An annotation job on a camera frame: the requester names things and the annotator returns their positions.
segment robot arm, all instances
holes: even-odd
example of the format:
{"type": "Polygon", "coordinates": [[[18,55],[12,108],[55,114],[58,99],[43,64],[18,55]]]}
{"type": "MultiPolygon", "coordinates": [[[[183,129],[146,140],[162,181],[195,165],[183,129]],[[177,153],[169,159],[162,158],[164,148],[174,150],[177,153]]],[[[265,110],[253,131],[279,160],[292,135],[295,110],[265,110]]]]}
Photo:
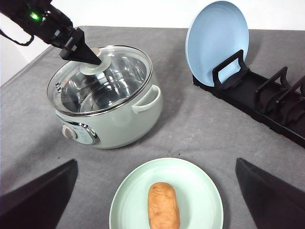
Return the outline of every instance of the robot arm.
{"type": "Polygon", "coordinates": [[[73,28],[71,20],[51,1],[0,0],[0,11],[28,34],[62,49],[62,59],[100,64],[101,60],[85,44],[83,30],[73,28]]]}

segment pot handle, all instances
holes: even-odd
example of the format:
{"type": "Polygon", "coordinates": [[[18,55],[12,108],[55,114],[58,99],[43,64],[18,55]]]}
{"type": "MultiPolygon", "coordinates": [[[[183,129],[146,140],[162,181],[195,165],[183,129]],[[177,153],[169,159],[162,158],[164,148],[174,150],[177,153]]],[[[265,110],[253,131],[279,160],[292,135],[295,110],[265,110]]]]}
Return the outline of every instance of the pot handle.
{"type": "Polygon", "coordinates": [[[153,107],[160,100],[160,98],[161,98],[161,90],[157,85],[153,84],[148,90],[148,92],[136,104],[132,106],[132,110],[137,115],[139,112],[146,111],[151,107],[153,107]],[[138,106],[138,104],[141,104],[141,102],[146,99],[146,97],[150,94],[151,90],[154,90],[155,92],[158,93],[157,96],[154,98],[154,100],[152,100],[149,104],[138,106]]]}

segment gray tablecloth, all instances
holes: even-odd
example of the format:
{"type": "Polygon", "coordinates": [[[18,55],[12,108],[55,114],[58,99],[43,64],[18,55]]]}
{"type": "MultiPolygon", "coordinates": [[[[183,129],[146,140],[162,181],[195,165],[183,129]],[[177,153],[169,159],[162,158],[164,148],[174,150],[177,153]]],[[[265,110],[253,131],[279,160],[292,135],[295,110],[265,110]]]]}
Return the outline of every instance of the gray tablecloth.
{"type": "MultiPolygon", "coordinates": [[[[201,167],[224,204],[224,228],[254,229],[234,167],[243,157],[305,190],[305,150],[240,110],[193,85],[185,60],[187,29],[83,27],[91,47],[125,44],[146,52],[164,94],[153,129],[137,142],[98,150],[67,140],[46,97],[52,74],[64,63],[48,48],[1,87],[1,193],[7,193],[75,158],[79,176],[59,229],[108,228],[112,197],[137,166],[178,157],[201,167]]],[[[305,31],[250,30],[246,59],[271,77],[288,66],[289,81],[305,73],[305,31]]]]}

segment green indicator light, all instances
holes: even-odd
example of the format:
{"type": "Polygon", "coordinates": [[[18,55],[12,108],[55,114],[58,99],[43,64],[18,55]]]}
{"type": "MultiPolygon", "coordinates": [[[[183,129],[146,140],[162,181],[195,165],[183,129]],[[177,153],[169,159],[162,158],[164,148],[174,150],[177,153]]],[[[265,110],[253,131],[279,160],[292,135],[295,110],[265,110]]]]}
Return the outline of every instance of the green indicator light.
{"type": "Polygon", "coordinates": [[[40,20],[39,15],[34,13],[34,12],[30,13],[30,17],[33,18],[35,21],[39,21],[40,20]]]}

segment bread roll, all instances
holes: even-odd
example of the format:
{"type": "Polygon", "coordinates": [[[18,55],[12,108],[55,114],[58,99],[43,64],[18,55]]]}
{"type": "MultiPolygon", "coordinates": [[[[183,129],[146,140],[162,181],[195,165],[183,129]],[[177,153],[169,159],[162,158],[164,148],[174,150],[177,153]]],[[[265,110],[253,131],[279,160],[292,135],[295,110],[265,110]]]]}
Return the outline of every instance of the bread roll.
{"type": "Polygon", "coordinates": [[[151,229],[179,229],[180,218],[175,189],[158,182],[149,188],[148,219],[151,229]]]}

